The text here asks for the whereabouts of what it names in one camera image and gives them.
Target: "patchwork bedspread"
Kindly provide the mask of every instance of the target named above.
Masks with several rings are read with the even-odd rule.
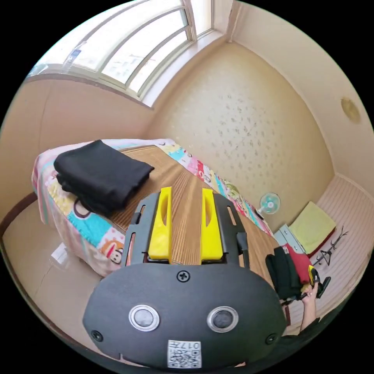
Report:
[[[103,142],[117,150],[145,145],[159,147],[213,190],[231,200],[237,211],[250,219],[259,229],[273,236],[267,223],[255,215],[255,208],[233,184],[220,178],[173,140],[109,139]],[[95,272],[105,277],[121,266],[118,250],[123,246],[125,233],[120,232],[103,217],[93,213],[87,214],[73,194],[62,190],[53,167],[60,153],[82,147],[87,143],[62,146],[40,154],[34,164],[32,185],[38,196],[42,222],[55,227],[67,248],[82,258]]]

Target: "window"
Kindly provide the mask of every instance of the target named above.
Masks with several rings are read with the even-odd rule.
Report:
[[[134,0],[69,32],[29,76],[83,76],[140,98],[163,67],[211,30],[212,0]]]

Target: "speckled wallpaper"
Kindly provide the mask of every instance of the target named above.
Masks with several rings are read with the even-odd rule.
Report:
[[[259,206],[275,192],[276,231],[334,176],[323,137],[305,102],[274,68],[225,43],[188,74],[150,126],[148,138],[172,138]]]

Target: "screw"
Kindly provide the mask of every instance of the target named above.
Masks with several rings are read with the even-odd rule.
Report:
[[[275,342],[277,339],[277,334],[270,334],[266,339],[265,343],[269,346]]]
[[[103,337],[102,335],[96,331],[96,330],[93,330],[91,331],[91,336],[97,341],[97,342],[102,342],[103,341]]]
[[[191,276],[190,276],[190,273],[187,272],[187,271],[185,271],[185,270],[180,271],[180,272],[176,275],[176,278],[177,278],[180,282],[182,282],[182,283],[189,281],[190,277],[191,277]]]

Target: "striped wall panel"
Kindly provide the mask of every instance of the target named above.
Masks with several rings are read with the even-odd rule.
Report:
[[[331,237],[333,242],[343,224],[344,231],[349,231],[332,252],[330,266],[325,261],[316,265],[322,280],[326,276],[332,278],[322,298],[317,300],[317,314],[323,316],[355,287],[367,266],[374,246],[374,201],[353,183],[335,175],[316,204],[337,224],[337,230]],[[322,249],[327,251],[329,248],[330,240]],[[312,263],[318,255],[319,252],[311,258]],[[302,302],[293,302],[289,312],[291,326],[288,331],[291,332],[301,325]]]

